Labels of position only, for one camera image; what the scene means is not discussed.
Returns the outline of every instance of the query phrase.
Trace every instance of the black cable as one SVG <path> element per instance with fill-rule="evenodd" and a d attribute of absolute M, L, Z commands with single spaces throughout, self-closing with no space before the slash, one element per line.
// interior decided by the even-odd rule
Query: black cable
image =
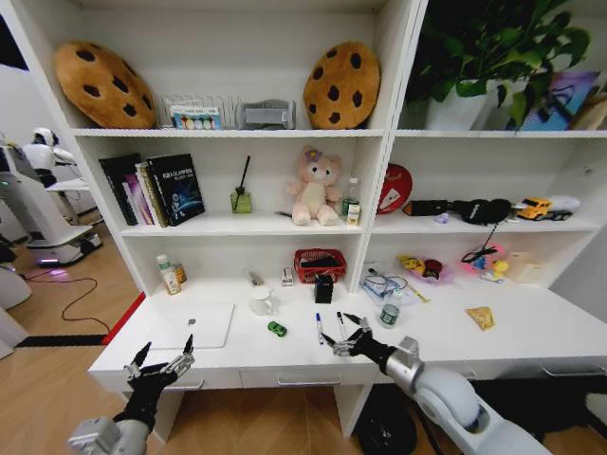
<path fill-rule="evenodd" d="M 32 280 L 29 279 L 29 282 L 47 282 L 47 281 L 39 281 L 39 280 Z M 86 296 L 88 296 L 91 292 L 93 292 L 95 289 L 97 289 L 97 285 L 99 284 L 97 280 L 95 280 L 94 278 L 77 278 L 75 280 L 66 280 L 64 282 L 47 282 L 47 283 L 51 283 L 51 284 L 64 284 L 64 283 L 72 283 L 72 282 L 93 282 L 93 287 L 91 287 L 88 291 L 86 291 L 84 294 L 82 294 L 81 296 L 79 296 L 78 298 L 74 299 L 73 301 L 71 301 L 65 308 L 64 310 L 61 312 L 61 319 L 67 321 L 67 322 L 72 322 L 72 321 L 79 321 L 79 320 L 94 320 L 95 322 L 97 322 L 98 324 L 101 324 L 103 327 L 105 327 L 105 330 L 107 330 L 107 333 L 110 333 L 110 328 L 109 326 L 103 322 L 100 319 L 97 318 L 93 318 L 91 317 L 87 317 L 87 318 L 68 318 L 65 315 L 65 312 L 77 301 L 85 298 Z"/>
<path fill-rule="evenodd" d="M 414 409 L 417 413 L 417 417 L 419 417 L 419 422 L 421 423 L 421 426 L 426 432 L 426 436 L 428 436 L 428 441 L 430 442 L 432 449 L 434 449 L 434 453 L 436 455 L 444 455 L 443 451 L 440 449 L 438 441 L 436 441 L 436 438 L 434 437 L 434 433 L 432 433 L 432 429 L 430 428 L 430 425 L 428 424 L 428 421 L 426 420 L 426 416 L 424 415 L 423 411 L 419 408 L 417 404 L 414 405 Z"/>

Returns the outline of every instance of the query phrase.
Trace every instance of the cookie pillow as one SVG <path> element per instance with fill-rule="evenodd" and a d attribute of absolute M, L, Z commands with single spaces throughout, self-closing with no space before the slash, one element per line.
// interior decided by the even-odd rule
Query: cookie pillow
<path fill-rule="evenodd" d="M 155 126 L 148 85 L 111 50 L 93 43 L 67 43 L 55 52 L 55 72 L 67 98 L 100 126 Z"/>
<path fill-rule="evenodd" d="M 379 90 L 379 63 L 363 43 L 342 43 L 314 65 L 303 90 L 313 128 L 356 128 L 373 112 Z"/>

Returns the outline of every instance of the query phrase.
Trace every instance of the toy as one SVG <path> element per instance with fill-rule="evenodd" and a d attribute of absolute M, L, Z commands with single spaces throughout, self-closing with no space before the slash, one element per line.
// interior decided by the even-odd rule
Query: toy
<path fill-rule="evenodd" d="M 400 261 L 405 270 L 422 282 L 444 282 L 452 275 L 451 269 L 436 259 L 404 254 L 396 256 L 396 258 Z"/>
<path fill-rule="evenodd" d="M 267 329 L 272 333 L 282 338 L 286 335 L 286 327 L 284 325 L 279 324 L 275 320 L 269 322 L 267 324 Z"/>
<path fill-rule="evenodd" d="M 67 98 L 104 128 L 152 128 L 154 97 L 121 57 L 93 43 L 72 42 L 55 52 L 55 72 Z"/>
<path fill-rule="evenodd" d="M 314 65 L 303 90 L 305 110 L 315 129 L 356 128 L 376 105 L 379 63 L 362 43 L 342 43 Z"/>
<path fill-rule="evenodd" d="M 580 201 L 573 196 L 528 197 L 523 201 L 525 208 L 517 213 L 524 220 L 564 221 L 579 209 Z"/>
<path fill-rule="evenodd" d="M 299 181 L 291 183 L 287 191 L 297 196 L 293 206 L 293 223 L 298 226 L 310 224 L 316 218 L 323 226 L 334 226 L 340 221 L 336 212 L 327 202 L 338 202 L 341 192 L 334 187 L 341 170 L 341 158 L 324 156 L 313 147 L 303 147 L 298 160 Z"/>
<path fill-rule="evenodd" d="M 499 284 L 504 282 L 504 273 L 508 270 L 509 264 L 506 261 L 495 261 L 491 270 L 483 273 L 481 275 L 482 280 L 486 280 L 488 282 L 497 282 Z"/>

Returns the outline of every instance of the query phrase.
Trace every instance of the black book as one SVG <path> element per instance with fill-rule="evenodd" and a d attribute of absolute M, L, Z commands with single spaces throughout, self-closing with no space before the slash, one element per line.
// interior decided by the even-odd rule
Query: black book
<path fill-rule="evenodd" d="M 129 154 L 124 156 L 116 156 L 114 158 L 103 158 L 100 159 L 101 168 L 107 177 L 107 182 L 116 197 L 120 210 L 122 211 L 122 215 L 124 215 L 124 220 L 126 224 L 129 226 L 134 226 L 137 224 L 137 218 L 135 217 L 135 213 L 129 204 L 128 197 L 126 195 L 126 191 L 124 190 L 124 186 L 122 183 L 126 181 L 124 177 L 128 173 L 135 173 L 135 165 L 141 162 L 141 157 L 139 154 Z"/>
<path fill-rule="evenodd" d="M 190 155 L 168 155 L 148 158 L 160 202 L 169 225 L 178 226 L 199 213 L 205 206 Z"/>

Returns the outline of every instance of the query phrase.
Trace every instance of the white mug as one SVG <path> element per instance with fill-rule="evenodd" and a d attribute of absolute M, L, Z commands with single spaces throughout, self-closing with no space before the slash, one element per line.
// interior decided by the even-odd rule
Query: white mug
<path fill-rule="evenodd" d="M 248 305 L 257 316 L 267 316 L 274 312 L 274 304 L 271 300 L 272 290 L 266 285 L 253 287 L 250 293 Z"/>

